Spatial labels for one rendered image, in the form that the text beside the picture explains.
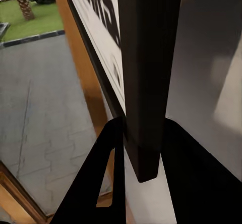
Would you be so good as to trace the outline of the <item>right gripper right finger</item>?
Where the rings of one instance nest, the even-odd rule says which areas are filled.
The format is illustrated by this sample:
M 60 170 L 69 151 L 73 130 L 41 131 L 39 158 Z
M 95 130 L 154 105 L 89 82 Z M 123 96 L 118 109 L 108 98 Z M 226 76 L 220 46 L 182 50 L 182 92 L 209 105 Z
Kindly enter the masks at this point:
M 161 156 L 177 224 L 242 224 L 242 182 L 167 118 Z

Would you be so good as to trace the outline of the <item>poster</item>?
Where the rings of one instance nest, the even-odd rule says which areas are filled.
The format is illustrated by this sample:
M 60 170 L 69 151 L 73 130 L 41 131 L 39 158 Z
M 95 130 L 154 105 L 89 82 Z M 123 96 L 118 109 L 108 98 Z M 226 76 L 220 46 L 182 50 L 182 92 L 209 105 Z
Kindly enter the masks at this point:
M 158 175 L 181 0 L 67 0 L 139 183 Z

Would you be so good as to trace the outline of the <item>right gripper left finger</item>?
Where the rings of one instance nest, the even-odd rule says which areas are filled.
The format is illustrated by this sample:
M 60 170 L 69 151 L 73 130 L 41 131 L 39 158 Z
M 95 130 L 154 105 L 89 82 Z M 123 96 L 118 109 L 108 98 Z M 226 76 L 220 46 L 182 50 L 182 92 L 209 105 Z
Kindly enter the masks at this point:
M 115 150 L 110 207 L 96 207 L 111 150 Z M 104 126 L 50 224 L 126 224 L 123 117 Z

